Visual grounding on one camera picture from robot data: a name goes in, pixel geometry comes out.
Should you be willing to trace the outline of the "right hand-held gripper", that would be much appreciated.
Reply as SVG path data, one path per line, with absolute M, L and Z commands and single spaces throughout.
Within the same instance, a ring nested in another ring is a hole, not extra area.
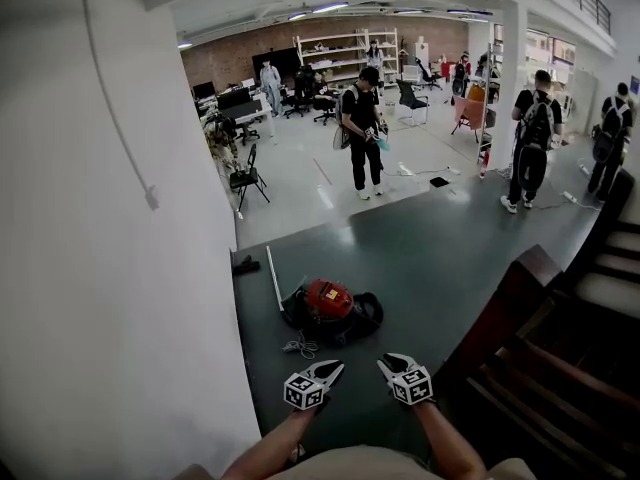
M 384 353 L 376 364 L 397 401 L 414 406 L 432 398 L 431 376 L 424 366 L 417 367 L 413 357 Z

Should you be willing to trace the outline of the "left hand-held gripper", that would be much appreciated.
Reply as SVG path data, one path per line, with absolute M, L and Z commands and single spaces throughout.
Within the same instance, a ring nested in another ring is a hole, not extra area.
M 293 373 L 284 382 L 284 401 L 299 411 L 321 405 L 325 395 L 340 380 L 344 369 L 342 361 L 325 360 Z

